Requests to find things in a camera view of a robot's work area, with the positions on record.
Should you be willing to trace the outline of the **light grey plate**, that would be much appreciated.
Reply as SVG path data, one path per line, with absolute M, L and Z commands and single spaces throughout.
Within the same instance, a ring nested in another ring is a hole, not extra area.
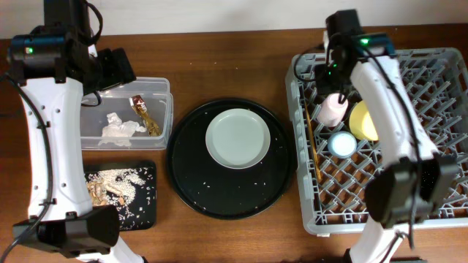
M 205 145 L 211 158 L 229 169 L 247 169 L 266 156 L 271 132 L 258 113 L 242 108 L 225 110 L 209 123 Z

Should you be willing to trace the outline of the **white tissue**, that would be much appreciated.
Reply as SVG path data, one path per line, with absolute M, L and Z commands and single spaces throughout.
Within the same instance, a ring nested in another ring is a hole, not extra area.
M 146 127 L 135 121 L 123 122 L 116 113 L 107 114 L 108 125 L 102 129 L 102 140 L 98 145 L 113 143 L 120 147 L 130 147 L 129 138 L 135 132 L 147 132 Z

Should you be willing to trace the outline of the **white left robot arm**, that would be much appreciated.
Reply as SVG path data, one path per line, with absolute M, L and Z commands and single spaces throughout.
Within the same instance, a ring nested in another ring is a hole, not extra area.
M 4 79 L 19 93 L 29 131 L 32 190 L 13 245 L 82 262 L 142 262 L 119 234 L 117 209 L 95 207 L 83 171 L 80 110 L 87 94 L 135 80 L 122 49 L 97 50 L 87 1 L 45 1 L 44 23 L 12 38 Z

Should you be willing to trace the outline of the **gold snack wrapper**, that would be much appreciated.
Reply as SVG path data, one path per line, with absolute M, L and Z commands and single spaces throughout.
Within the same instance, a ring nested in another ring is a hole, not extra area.
M 148 112 L 145 101 L 141 95 L 132 96 L 129 98 L 129 103 L 132 109 L 137 115 L 139 115 L 144 123 L 144 126 L 148 130 L 151 137 L 158 137 L 162 134 L 162 131 L 155 120 L 151 118 Z

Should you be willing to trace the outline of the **pink cup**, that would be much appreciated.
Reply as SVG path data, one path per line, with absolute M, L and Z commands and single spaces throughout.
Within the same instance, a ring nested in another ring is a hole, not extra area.
M 320 111 L 317 115 L 317 121 L 327 127 L 337 126 L 343 119 L 347 108 L 348 101 L 345 99 L 340 103 L 341 94 L 334 93 L 326 97 L 320 105 Z

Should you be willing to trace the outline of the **yellow bowl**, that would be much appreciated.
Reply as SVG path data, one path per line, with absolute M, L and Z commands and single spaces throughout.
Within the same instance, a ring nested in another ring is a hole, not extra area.
M 364 101 L 357 103 L 349 118 L 351 133 L 359 140 L 378 141 L 379 137 Z

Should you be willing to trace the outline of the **blue cup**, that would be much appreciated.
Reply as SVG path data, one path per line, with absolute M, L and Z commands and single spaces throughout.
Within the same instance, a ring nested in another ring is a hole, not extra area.
M 347 131 L 334 133 L 328 139 L 328 151 L 335 157 L 345 159 L 357 149 L 355 137 Z

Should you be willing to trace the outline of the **wooden chopstick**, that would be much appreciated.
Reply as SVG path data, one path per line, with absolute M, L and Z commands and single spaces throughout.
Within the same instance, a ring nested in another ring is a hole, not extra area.
M 314 159 L 314 166 L 315 166 L 315 171 L 317 175 L 317 181 L 320 182 L 322 180 L 322 173 L 320 171 L 320 166 L 319 166 L 319 158 L 317 155 L 317 149 L 315 145 L 315 139 L 314 139 L 314 133 L 312 130 L 312 122 L 309 121 L 308 123 L 308 128 L 309 128 L 309 136 L 311 137 L 311 147 L 312 147 L 312 155 Z
M 306 122 L 307 122 L 307 129 L 308 129 L 308 134 L 309 134 L 309 139 L 310 139 L 310 144 L 311 144 L 311 149 L 312 149 L 312 158 L 313 158 L 313 161 L 314 161 L 314 170 L 316 172 L 317 181 L 320 181 L 322 179 L 322 175 L 321 175 L 320 168 L 319 168 L 319 159 L 318 159 L 318 156 L 317 156 L 317 150 L 315 148 L 314 134 L 313 134 L 313 131 L 312 131 L 312 122 L 311 122 L 307 102 L 304 102 L 304 111 L 306 113 Z

